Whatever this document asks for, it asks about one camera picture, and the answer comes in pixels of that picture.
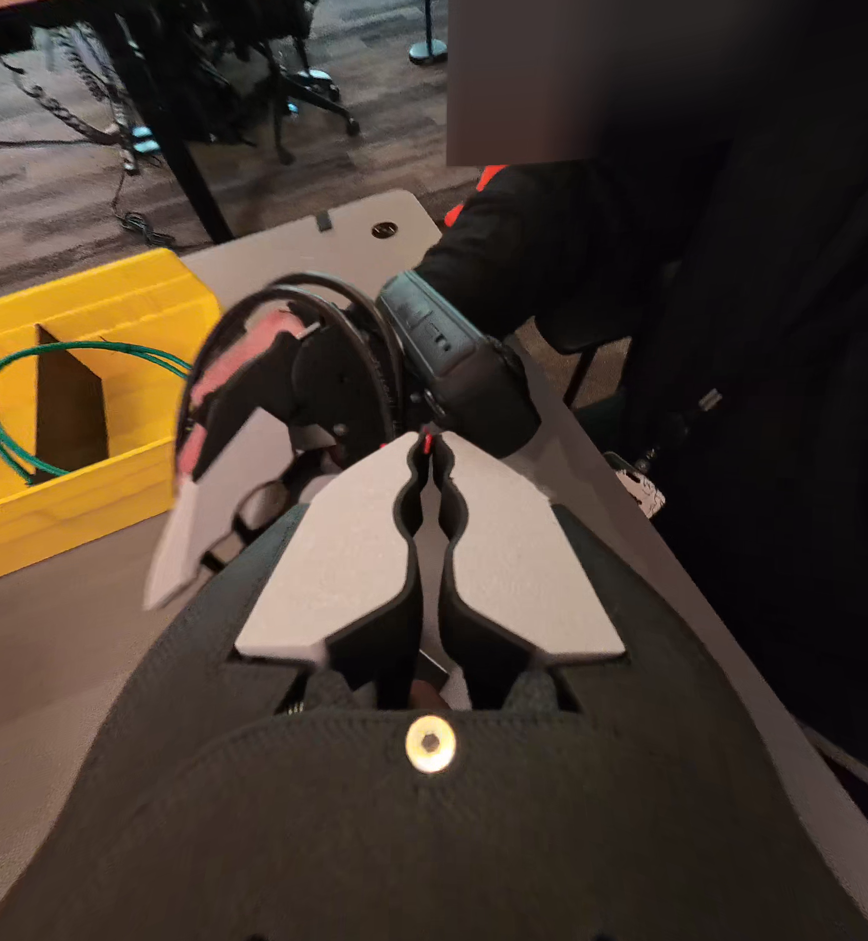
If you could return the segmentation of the black stanchion post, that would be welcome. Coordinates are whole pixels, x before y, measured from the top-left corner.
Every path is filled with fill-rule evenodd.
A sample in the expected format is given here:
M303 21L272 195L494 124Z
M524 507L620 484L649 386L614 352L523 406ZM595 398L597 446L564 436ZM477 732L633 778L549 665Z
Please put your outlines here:
M439 65L448 59L446 43L435 37L432 4L430 0L423 1L424 36L421 41L413 43L408 49L408 60L416 66Z

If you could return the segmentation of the person's right forearm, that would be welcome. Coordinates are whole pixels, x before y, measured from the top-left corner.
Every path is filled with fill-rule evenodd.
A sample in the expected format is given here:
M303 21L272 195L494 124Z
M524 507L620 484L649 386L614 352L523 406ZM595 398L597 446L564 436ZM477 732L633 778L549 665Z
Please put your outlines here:
M597 159L504 167L464 203L415 273L496 338L571 300L651 300L674 184Z

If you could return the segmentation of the black rolling chair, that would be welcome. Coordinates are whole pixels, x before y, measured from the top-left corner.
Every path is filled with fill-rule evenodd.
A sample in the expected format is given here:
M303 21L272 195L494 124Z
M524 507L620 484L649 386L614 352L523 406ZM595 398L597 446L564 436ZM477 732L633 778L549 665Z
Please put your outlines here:
M283 124L298 112L299 103L342 119L350 137L361 133L332 77L310 66L308 41L316 5L309 1L203 3L216 51L233 53L244 63L257 53L265 63L265 77L244 100L267 104L275 154L284 166L292 165L295 158L283 142Z

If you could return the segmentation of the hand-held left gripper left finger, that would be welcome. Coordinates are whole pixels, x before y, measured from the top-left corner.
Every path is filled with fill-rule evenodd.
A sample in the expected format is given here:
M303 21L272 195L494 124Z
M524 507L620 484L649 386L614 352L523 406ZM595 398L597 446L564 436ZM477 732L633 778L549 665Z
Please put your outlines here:
M422 637L414 535L423 436L407 433L312 498L235 640L238 654L331 669L383 710L407 705Z

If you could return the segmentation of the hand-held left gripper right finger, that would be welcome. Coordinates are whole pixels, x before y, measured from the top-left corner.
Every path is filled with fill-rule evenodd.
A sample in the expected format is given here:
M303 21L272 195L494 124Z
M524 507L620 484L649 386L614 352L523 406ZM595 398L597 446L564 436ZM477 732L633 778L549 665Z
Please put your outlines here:
M454 432L434 440L440 641L475 710L520 675L623 658L627 648L560 523L527 477Z

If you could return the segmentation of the yellow plastic bin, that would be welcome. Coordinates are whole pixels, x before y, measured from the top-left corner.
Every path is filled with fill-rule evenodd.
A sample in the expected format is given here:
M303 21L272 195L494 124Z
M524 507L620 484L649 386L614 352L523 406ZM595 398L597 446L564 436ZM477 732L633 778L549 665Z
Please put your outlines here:
M215 295L165 249L0 298L0 361L50 337L158 349L173 367L66 352L100 381L107 458L30 484L0 455L0 577L169 510L178 372L219 314Z

